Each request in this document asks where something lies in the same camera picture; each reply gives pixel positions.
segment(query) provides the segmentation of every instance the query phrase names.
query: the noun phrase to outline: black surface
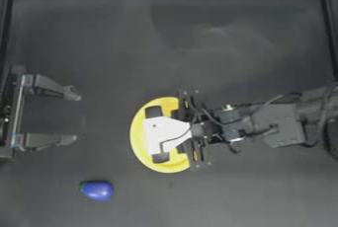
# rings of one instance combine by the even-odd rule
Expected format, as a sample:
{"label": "black surface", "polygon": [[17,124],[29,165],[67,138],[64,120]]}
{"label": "black surface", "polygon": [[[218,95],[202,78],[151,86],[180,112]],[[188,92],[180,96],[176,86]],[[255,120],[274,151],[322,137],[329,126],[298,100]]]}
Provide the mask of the black surface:
{"label": "black surface", "polygon": [[[208,170],[164,175],[128,138],[138,108],[180,87],[216,105],[325,84],[319,0],[15,0],[8,58],[83,101],[27,102],[23,130],[80,140],[1,167],[1,226],[337,225],[338,163],[321,146],[219,146]],[[109,202],[77,191],[89,179],[113,183]]]}

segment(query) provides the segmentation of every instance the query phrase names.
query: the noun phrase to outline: black cable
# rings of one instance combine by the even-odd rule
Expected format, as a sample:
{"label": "black cable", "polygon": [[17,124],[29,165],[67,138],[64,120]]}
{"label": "black cable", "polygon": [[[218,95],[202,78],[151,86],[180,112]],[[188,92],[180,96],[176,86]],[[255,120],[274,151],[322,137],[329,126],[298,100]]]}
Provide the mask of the black cable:
{"label": "black cable", "polygon": [[194,115],[194,118],[192,118],[192,120],[191,120],[190,127],[188,127],[187,131],[186,131],[180,136],[174,137],[174,138],[167,139],[167,140],[164,140],[163,142],[160,142],[162,153],[164,152],[164,144],[168,143],[168,142],[171,142],[171,141],[174,141],[174,140],[180,139],[180,138],[190,132],[191,127],[192,127],[192,124],[194,124],[194,122],[195,122],[195,119],[196,119],[196,114]]}
{"label": "black cable", "polygon": [[248,114],[246,114],[243,117],[239,117],[238,119],[234,119],[231,121],[227,122],[220,122],[219,120],[216,120],[216,118],[211,115],[211,113],[208,112],[207,109],[202,109],[202,111],[204,112],[206,116],[208,117],[208,119],[219,126],[224,126],[228,125],[231,123],[235,123],[238,121],[242,121],[244,118],[248,118],[252,114],[255,114],[264,106],[267,106],[268,104],[274,103],[276,100],[279,100],[280,98],[288,96],[288,95],[301,95],[299,93],[288,93],[288,94],[283,94],[283,95],[278,95],[275,97],[272,97],[271,99],[268,99],[263,104],[260,104]]}

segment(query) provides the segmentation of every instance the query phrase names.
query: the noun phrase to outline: blue object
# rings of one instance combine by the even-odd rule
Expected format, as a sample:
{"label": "blue object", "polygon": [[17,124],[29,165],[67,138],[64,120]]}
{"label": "blue object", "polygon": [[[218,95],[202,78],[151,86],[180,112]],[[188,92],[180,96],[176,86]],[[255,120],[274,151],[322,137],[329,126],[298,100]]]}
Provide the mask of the blue object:
{"label": "blue object", "polygon": [[97,201],[107,201],[113,194],[112,185],[99,181],[80,183],[80,191],[88,198]]}

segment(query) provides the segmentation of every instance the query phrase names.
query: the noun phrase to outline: yellow plate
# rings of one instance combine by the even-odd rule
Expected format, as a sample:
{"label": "yellow plate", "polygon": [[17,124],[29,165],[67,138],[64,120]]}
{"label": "yellow plate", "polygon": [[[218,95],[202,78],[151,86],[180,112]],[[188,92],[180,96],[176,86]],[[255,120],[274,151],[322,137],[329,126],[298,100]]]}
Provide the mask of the yellow plate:
{"label": "yellow plate", "polygon": [[170,117],[171,111],[178,110],[178,98],[163,97],[154,99],[138,111],[131,125],[132,150],[140,162],[150,169],[160,173],[178,173],[190,167],[188,159],[184,153],[178,154],[176,149],[172,149],[168,153],[168,161],[160,164],[155,164],[152,161],[152,156],[150,156],[147,152],[143,120],[146,119],[144,109],[151,106],[162,106],[164,116]]}

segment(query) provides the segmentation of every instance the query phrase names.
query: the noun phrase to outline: black bracket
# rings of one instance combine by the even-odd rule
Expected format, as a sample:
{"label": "black bracket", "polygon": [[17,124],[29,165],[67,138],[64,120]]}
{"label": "black bracket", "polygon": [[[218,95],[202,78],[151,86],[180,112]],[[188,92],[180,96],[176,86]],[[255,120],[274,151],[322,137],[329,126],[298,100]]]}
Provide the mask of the black bracket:
{"label": "black bracket", "polygon": [[194,137],[182,143],[191,171],[196,171],[199,168],[211,165],[208,133],[198,133],[198,131],[204,130],[204,127],[207,127],[196,112],[200,108],[199,91],[180,90],[178,92],[178,119],[190,121],[191,131],[195,131]]}
{"label": "black bracket", "polygon": [[76,135],[21,133],[25,96],[56,97],[80,101],[72,86],[63,86],[47,76],[27,74],[23,66],[13,66],[7,78],[0,113],[0,158],[12,158],[13,151],[43,150],[68,145]]}

